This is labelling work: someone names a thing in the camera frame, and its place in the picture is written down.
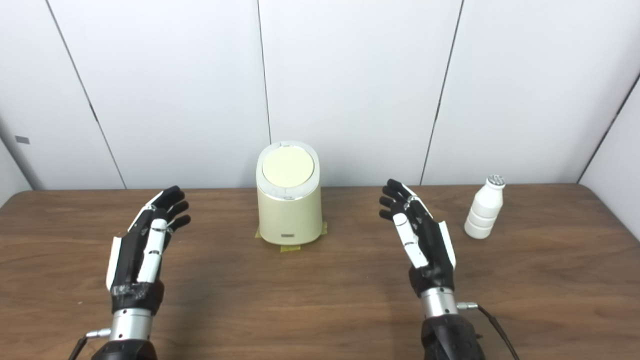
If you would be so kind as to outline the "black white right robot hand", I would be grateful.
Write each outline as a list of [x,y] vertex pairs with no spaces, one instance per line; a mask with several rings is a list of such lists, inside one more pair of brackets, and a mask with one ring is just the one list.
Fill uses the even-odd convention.
[[446,222],[434,220],[418,194],[393,178],[382,187],[379,203],[384,207],[379,216],[393,223],[411,262],[408,278],[416,296],[455,290],[457,260]]

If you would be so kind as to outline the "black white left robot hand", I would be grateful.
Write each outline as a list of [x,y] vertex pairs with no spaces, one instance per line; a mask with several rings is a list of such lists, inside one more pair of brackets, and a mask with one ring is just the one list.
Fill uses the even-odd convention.
[[179,186],[164,189],[140,209],[124,235],[114,237],[105,278],[112,313],[142,309],[157,314],[165,293],[163,253],[176,230],[191,221],[185,198]]

